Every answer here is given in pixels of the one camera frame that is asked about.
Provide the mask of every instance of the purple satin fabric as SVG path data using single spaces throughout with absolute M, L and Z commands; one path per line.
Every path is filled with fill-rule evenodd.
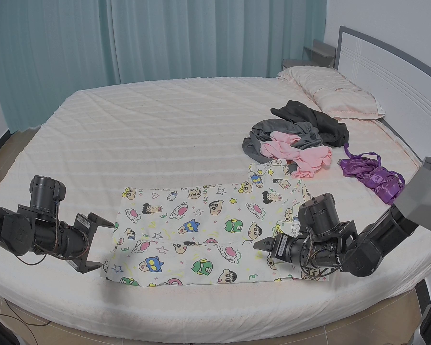
M 349 159 L 338 162 L 343 175 L 356 177 L 366 187 L 372 189 L 386 204 L 392 204 L 396 197 L 404 189 L 405 181 L 396 171 L 388 171 L 381 166 L 381 157 L 375 152 L 352 155 L 348 150 L 349 144 L 345 143 L 345 153 Z M 377 156 L 377 160 L 362 157 L 363 155 Z

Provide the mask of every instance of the white headboard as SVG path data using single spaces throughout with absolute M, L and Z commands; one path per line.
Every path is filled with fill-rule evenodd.
M 420 159 L 431 156 L 429 66 L 387 43 L 341 26 L 335 68 L 374 95 L 386 111 L 385 121 Z

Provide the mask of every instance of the curtain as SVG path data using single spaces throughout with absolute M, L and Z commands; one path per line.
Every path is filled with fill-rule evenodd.
M 13 132 L 81 89 L 276 76 L 325 14 L 326 0 L 0 0 L 0 102 Z

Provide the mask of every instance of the floor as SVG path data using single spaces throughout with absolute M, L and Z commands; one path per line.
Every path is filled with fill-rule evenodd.
M 29 143 L 37 130 L 15 133 L 0 149 L 0 182 L 13 164 L 17 155 Z M 25 312 L 11 304 L 14 311 L 26 322 L 32 324 L 46 323 L 36 315 Z M 1 319 L 29 344 L 36 342 L 30 331 L 16 319 L 6 301 L 0 298 Z M 414 290 L 400 296 L 383 300 L 374 306 L 351 317 L 314 328 L 302 333 L 274 339 L 249 341 L 243 345 L 383 345 L 406 343 L 418 326 L 421 318 L 417 295 Z M 47 326 L 30 326 L 39 345 L 145 345 L 154 344 L 143 341 L 110 338 L 50 323 Z

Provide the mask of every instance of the bed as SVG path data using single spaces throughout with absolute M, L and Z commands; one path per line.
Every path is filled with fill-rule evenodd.
M 376 96 L 397 132 L 378 121 L 345 120 L 350 150 L 379 153 L 388 170 L 409 180 L 419 165 L 415 153 L 431 155 L 431 144 L 419 142 L 405 126 L 417 119 L 425 122 L 420 124 L 424 134 L 431 131 L 431 72 L 379 41 L 342 30 L 339 70 Z M 372 67 L 388 68 L 397 87 L 406 83 L 406 68 L 412 75 L 416 70 L 409 94 L 427 103 L 426 110 L 414 108 L 419 105 L 406 95 L 405 85 L 396 92 Z M 29 182 L 37 174 L 66 185 L 60 218 L 70 224 L 76 213 L 89 212 L 115 221 L 118 194 L 131 179 L 144 188 L 213 184 L 215 178 L 222 184 L 241 182 L 251 161 L 241 150 L 243 137 L 253 124 L 273 117 L 270 108 L 290 99 L 319 109 L 296 83 L 278 78 L 163 80 L 76 92 L 19 154 L 0 184 L 0 205 L 15 210 L 17 204 L 27 204 Z M 405 109 L 396 112 L 405 101 Z M 306 184 L 315 196 L 333 193 L 340 220 L 355 220 L 361 231 L 386 205 L 362 183 L 341 175 L 340 158 L 345 158 L 343 148 L 333 149 L 330 168 Z M 112 231 L 99 228 L 90 260 L 103 262 L 111 247 Z M 28 253 L 24 259 L 36 262 L 39 257 Z M 371 276 L 338 272 L 331 282 L 131 287 L 101 278 L 99 270 L 81 275 L 52 258 L 28 267 L 0 248 L 0 295 L 13 303 L 80 330 L 169 343 L 227 343 L 297 333 L 406 292 L 430 272 L 431 232 L 422 227 Z

